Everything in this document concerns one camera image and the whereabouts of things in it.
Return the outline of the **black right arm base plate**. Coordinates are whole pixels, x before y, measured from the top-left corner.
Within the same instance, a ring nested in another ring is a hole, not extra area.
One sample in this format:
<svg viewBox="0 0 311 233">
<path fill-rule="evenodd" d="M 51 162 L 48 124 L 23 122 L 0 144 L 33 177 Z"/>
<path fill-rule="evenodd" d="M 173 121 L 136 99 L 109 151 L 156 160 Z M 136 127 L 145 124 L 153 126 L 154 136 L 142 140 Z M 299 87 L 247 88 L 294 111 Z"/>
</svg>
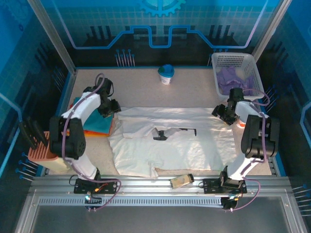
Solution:
<svg viewBox="0 0 311 233">
<path fill-rule="evenodd" d="M 244 180 L 225 178 L 203 179 L 205 194 L 246 194 L 247 187 Z"/>
</svg>

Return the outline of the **white canister with teal lid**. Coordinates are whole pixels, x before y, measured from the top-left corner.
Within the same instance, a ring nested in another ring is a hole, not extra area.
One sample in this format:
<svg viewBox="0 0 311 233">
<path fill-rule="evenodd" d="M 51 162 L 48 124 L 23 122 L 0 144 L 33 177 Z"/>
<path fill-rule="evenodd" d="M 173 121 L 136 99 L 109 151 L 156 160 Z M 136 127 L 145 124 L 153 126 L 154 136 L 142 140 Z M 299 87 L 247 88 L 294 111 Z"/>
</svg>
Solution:
<svg viewBox="0 0 311 233">
<path fill-rule="evenodd" d="M 172 78 L 174 76 L 174 67 L 170 64 L 162 65 L 158 69 L 158 74 L 160 76 L 160 80 L 164 85 L 170 85 Z"/>
</svg>

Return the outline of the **orange folded t-shirt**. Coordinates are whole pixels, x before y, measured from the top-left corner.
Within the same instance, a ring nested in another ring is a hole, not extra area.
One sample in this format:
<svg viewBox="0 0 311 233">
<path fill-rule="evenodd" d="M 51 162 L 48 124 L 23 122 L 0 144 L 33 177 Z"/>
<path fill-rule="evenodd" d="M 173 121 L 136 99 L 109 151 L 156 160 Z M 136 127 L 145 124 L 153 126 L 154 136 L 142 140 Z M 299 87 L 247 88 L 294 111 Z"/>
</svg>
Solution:
<svg viewBox="0 0 311 233">
<path fill-rule="evenodd" d="M 114 115 L 111 114 L 108 117 L 103 117 L 99 114 L 97 109 L 91 111 L 91 106 L 84 109 L 84 106 L 82 104 L 77 108 L 77 113 L 73 115 L 73 117 L 81 117 L 84 134 L 87 137 L 110 136 L 112 130 L 113 116 Z"/>
</svg>

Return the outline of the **white perforated plastic basket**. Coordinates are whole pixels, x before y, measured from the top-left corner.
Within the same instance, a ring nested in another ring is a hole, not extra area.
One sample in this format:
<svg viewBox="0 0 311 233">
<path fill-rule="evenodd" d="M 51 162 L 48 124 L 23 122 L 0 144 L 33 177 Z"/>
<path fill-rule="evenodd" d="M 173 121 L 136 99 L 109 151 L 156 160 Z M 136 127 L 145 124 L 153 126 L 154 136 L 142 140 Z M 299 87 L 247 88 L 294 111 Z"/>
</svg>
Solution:
<svg viewBox="0 0 311 233">
<path fill-rule="evenodd" d="M 250 101 L 261 99 L 264 97 L 264 89 L 262 86 L 259 71 L 254 57 L 248 53 L 238 52 L 216 52 L 211 55 L 212 68 L 216 86 L 216 92 L 220 101 L 227 101 L 229 95 L 223 95 L 218 88 L 216 72 L 222 67 L 236 67 L 243 70 L 245 77 L 254 76 L 254 87 L 252 89 L 244 89 L 244 98 Z"/>
</svg>

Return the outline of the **purple crumpled t-shirt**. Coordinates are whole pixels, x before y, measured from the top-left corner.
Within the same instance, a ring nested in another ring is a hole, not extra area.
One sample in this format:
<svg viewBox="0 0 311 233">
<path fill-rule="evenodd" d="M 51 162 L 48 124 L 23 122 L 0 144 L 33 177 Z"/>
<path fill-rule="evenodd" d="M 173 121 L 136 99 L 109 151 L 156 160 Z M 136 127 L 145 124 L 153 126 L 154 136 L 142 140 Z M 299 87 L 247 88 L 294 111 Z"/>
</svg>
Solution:
<svg viewBox="0 0 311 233">
<path fill-rule="evenodd" d="M 236 67 L 222 67 L 216 72 L 216 79 L 220 93 L 229 95 L 233 88 L 252 89 L 254 76 L 245 77 L 243 70 Z"/>
</svg>

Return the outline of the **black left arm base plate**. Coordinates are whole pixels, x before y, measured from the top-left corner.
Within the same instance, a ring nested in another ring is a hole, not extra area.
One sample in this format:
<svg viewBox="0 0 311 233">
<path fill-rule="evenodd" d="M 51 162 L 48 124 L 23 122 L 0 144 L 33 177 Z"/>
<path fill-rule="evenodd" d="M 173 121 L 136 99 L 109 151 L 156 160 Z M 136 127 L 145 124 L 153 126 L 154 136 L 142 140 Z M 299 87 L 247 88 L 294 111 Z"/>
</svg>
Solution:
<svg viewBox="0 0 311 233">
<path fill-rule="evenodd" d="M 108 182 L 108 179 L 101 179 L 104 183 L 95 183 L 87 180 L 77 179 L 74 185 L 74 194 L 115 194 L 118 184 L 116 181 Z"/>
</svg>

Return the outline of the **teal folded t-shirt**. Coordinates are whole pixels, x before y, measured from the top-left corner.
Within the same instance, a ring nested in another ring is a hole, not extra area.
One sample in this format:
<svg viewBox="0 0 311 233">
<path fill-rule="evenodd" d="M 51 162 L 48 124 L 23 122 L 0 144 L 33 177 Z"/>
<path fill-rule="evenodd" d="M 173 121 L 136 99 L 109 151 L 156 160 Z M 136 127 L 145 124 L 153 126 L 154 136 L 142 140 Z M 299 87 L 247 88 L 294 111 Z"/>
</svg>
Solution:
<svg viewBox="0 0 311 233">
<path fill-rule="evenodd" d="M 110 135 L 113 122 L 113 114 L 105 117 L 98 111 L 100 105 L 99 95 L 92 95 L 78 104 L 85 96 L 82 96 L 73 106 L 74 113 L 71 119 L 78 118 L 83 124 L 84 131 L 94 132 L 97 134 Z"/>
</svg>

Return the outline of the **white t-shirt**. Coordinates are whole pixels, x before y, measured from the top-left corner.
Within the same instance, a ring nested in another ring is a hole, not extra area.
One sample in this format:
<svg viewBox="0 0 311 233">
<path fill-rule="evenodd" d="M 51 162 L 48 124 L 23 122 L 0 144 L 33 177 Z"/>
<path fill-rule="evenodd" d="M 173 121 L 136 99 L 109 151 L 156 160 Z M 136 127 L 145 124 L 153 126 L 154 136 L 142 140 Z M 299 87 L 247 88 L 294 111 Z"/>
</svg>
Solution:
<svg viewBox="0 0 311 233">
<path fill-rule="evenodd" d="M 109 137 L 120 175 L 157 170 L 222 170 L 237 156 L 233 130 L 211 108 L 124 107 Z"/>
</svg>

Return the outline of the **black slotted rack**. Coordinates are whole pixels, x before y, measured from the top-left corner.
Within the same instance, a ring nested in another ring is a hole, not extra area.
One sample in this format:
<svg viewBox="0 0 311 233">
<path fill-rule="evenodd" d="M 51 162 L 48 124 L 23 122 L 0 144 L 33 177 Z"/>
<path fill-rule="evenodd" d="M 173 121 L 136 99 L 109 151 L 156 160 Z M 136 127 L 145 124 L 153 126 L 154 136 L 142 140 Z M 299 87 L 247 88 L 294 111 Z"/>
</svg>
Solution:
<svg viewBox="0 0 311 233">
<path fill-rule="evenodd" d="M 45 133 L 36 120 L 27 117 L 18 126 L 23 139 L 31 149 L 36 150 L 40 143 L 43 143 L 45 147 L 48 146 Z"/>
</svg>

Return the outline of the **salmon utensil holder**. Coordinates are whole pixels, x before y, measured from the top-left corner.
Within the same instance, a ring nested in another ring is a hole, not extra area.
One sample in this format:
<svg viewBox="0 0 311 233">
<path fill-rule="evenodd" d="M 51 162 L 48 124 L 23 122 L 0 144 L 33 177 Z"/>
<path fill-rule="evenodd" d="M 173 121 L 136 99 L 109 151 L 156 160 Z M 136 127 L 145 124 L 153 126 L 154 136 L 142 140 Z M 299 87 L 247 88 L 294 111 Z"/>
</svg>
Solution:
<svg viewBox="0 0 311 233">
<path fill-rule="evenodd" d="M 29 149 L 28 160 L 41 165 L 53 172 L 63 173 L 69 170 L 69 166 L 64 162 L 64 160 L 57 154 L 50 151 L 50 132 L 44 132 L 46 139 L 48 140 L 48 145 L 45 146 L 42 142 L 38 144 L 37 149 Z"/>
</svg>

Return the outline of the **beige jar with black lid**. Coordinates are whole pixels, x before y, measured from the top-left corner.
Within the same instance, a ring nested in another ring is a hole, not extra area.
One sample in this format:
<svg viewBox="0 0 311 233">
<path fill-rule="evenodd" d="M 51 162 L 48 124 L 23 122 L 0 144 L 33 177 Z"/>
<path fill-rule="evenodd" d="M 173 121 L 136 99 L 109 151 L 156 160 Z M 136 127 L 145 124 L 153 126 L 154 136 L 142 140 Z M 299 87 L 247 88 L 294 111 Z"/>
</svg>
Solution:
<svg viewBox="0 0 311 233">
<path fill-rule="evenodd" d="M 192 174 L 185 174 L 170 179 L 170 184 L 172 189 L 177 189 L 183 187 L 185 185 L 191 184 L 194 182 L 194 176 Z"/>
</svg>

